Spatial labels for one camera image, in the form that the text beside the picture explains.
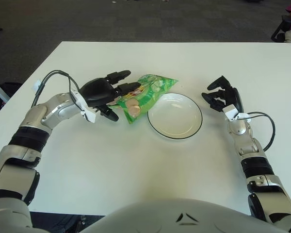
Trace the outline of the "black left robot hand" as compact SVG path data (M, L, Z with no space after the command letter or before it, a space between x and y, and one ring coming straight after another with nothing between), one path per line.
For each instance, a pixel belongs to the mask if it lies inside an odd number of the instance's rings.
M129 70L123 70L108 74L105 78L96 78L86 83L80 89L80 94L89 107L98 109L102 116L116 122L119 117L107 104L113 102L117 97L122 97L141 86L139 82L132 82L113 87L114 84L117 84L130 74Z

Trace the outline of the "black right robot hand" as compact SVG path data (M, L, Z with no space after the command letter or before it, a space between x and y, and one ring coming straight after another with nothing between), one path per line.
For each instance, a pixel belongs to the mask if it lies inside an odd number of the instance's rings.
M244 113L242 100L237 88L232 87L229 81L221 76L213 81L207 90L214 90L219 88L215 92L202 93L202 98L210 105L210 108L217 112L222 112L223 109L229 105L234 105L238 112Z

